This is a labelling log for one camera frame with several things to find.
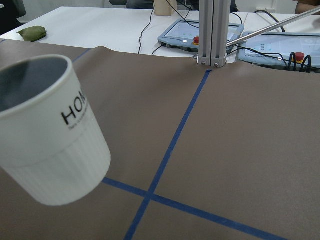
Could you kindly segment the left teach pendant tablet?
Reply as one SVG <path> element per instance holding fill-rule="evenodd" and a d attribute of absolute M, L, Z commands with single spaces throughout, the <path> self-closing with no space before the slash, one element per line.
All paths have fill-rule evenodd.
<path fill-rule="evenodd" d="M 200 36 L 199 27 L 198 20 L 177 20 L 158 37 L 158 43 L 166 48 L 198 53 L 199 43 L 195 43 L 194 38 Z M 229 23 L 227 43 L 240 38 L 244 28 L 243 24 Z"/>

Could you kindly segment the right teach pendant tablet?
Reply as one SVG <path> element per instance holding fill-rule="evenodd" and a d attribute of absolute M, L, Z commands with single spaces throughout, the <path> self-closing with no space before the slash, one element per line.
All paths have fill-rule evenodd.
<path fill-rule="evenodd" d="M 318 33 L 271 32 L 237 45 L 237 60 L 301 73 L 320 72 Z"/>

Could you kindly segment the aluminium frame post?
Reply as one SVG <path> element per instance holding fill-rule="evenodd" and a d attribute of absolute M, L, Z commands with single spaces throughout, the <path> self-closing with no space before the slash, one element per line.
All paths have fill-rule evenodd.
<path fill-rule="evenodd" d="M 229 0 L 199 2 L 199 50 L 197 63 L 215 68 L 227 61 L 227 36 L 230 18 Z"/>

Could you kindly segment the teach pendant tablet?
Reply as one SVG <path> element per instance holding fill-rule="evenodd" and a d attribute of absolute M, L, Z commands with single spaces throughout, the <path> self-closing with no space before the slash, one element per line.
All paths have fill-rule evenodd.
<path fill-rule="evenodd" d="M 320 72 L 318 33 L 271 32 L 237 45 L 237 60 L 301 73 Z"/>
<path fill-rule="evenodd" d="M 195 43 L 194 38 L 200 36 L 199 27 L 198 20 L 177 20 L 158 37 L 158 43 L 166 48 L 198 53 L 199 43 Z M 244 28 L 243 24 L 229 23 L 227 43 L 240 38 Z"/>

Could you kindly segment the wooden block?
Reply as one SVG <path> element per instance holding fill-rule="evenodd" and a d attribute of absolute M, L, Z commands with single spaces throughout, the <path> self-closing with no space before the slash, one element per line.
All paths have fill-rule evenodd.
<path fill-rule="evenodd" d="M 166 0 L 154 0 L 154 14 L 156 16 L 166 16 L 172 15 L 171 7 Z"/>

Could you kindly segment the brown table mat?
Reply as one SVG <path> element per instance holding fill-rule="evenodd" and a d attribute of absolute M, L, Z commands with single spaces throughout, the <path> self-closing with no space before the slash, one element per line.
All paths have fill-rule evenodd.
<path fill-rule="evenodd" d="M 1 172 L 1 239 L 319 239 L 318 74 L 0 42 L 2 67 L 46 54 L 72 59 L 111 165 L 57 207 Z"/>

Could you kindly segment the green bean bag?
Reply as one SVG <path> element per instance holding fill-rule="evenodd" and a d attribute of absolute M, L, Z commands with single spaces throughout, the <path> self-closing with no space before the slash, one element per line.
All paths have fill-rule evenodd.
<path fill-rule="evenodd" d="M 27 42 L 36 42 L 47 36 L 47 31 L 43 26 L 32 26 L 24 28 L 18 34 Z"/>

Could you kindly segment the white ribbed plastic mug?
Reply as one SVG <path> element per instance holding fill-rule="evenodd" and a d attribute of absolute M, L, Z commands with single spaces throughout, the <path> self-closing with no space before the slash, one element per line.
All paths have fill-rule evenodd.
<path fill-rule="evenodd" d="M 36 201 L 61 206 L 95 189 L 111 153 L 72 61 L 32 57 L 0 71 L 0 165 Z"/>

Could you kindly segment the silver metal rod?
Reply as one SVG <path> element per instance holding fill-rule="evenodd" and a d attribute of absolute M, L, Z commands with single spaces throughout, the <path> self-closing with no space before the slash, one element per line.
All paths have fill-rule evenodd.
<path fill-rule="evenodd" d="M 259 29 L 259 30 L 257 30 L 257 31 L 254 31 L 254 32 L 252 32 L 252 33 L 250 33 L 250 34 L 248 34 L 248 35 L 242 36 L 242 37 L 240 37 L 240 38 L 238 38 L 238 39 L 236 39 L 236 40 L 233 40 L 233 41 L 231 41 L 231 42 L 228 42 L 228 43 L 226 44 L 226 47 L 228 48 L 228 47 L 237 45 L 237 44 L 239 44 L 239 43 L 242 43 L 242 42 L 244 42 L 244 41 L 247 41 L 248 39 L 251 39 L 251 38 L 254 38 L 254 37 L 256 37 L 256 36 L 260 36 L 260 35 L 262 35 L 262 34 L 268 33 L 268 32 L 270 32 L 270 31 L 273 31 L 273 30 L 277 29 L 277 28 L 283 27 L 283 26 L 285 26 L 285 25 L 291 24 L 291 23 L 293 23 L 293 22 L 296 22 L 296 21 L 298 21 L 298 20 L 301 20 L 301 19 L 306 18 L 306 17 L 308 17 L 308 16 L 311 16 L 311 15 L 313 15 L 313 14 L 316 14 L 316 13 L 318 13 L 319 11 L 320 11 L 320 7 L 317 6 L 317 7 L 314 8 L 314 9 L 308 10 L 308 11 L 303 12 L 303 13 L 300 13 L 300 14 L 297 14 L 297 15 L 295 15 L 295 16 L 293 16 L 293 17 L 287 18 L 287 19 L 282 20 L 282 21 L 280 21 L 280 22 L 276 22 L 275 24 L 272 24 L 272 25 L 270 25 L 270 26 L 264 27 L 264 28 L 262 28 L 262 29 Z"/>

